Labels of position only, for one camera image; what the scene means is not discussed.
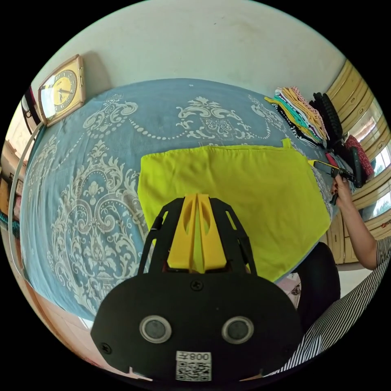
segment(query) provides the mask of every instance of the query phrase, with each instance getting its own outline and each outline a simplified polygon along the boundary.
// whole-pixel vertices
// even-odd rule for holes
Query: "hand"
[[[348,209],[353,206],[349,183],[345,178],[342,179],[339,174],[333,179],[331,187],[331,193],[334,194],[335,192],[338,193],[336,204],[339,209]]]

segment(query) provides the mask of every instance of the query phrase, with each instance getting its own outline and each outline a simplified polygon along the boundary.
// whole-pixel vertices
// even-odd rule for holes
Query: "black handle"
[[[337,198],[338,198],[338,193],[335,192],[334,195],[333,195],[333,198],[332,198],[331,201],[330,201],[330,204],[331,204],[331,205],[335,205],[336,202],[337,202]]]

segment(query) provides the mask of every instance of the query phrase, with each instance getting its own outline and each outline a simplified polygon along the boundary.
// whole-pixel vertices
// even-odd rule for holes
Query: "yellow-green fabric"
[[[208,146],[142,157],[138,196],[149,228],[164,205],[193,193],[232,206],[257,273],[269,281],[292,270],[330,226],[307,158],[289,139],[281,148]]]

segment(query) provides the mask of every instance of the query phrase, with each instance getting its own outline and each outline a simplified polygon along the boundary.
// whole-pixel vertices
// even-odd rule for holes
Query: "blue bedspread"
[[[148,81],[100,94],[45,130],[24,182],[25,275],[42,296],[93,320],[105,295],[135,275],[147,226],[137,196],[143,155],[201,145],[271,145],[289,137],[263,95],[204,80]],[[316,172],[330,215],[331,178]]]

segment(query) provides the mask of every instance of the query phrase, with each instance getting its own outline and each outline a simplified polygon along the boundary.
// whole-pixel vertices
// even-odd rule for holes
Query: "striped shirt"
[[[334,345],[356,323],[372,300],[391,258],[391,236],[377,243],[376,269],[350,293],[334,302],[311,326],[289,361],[278,371],[294,368]]]

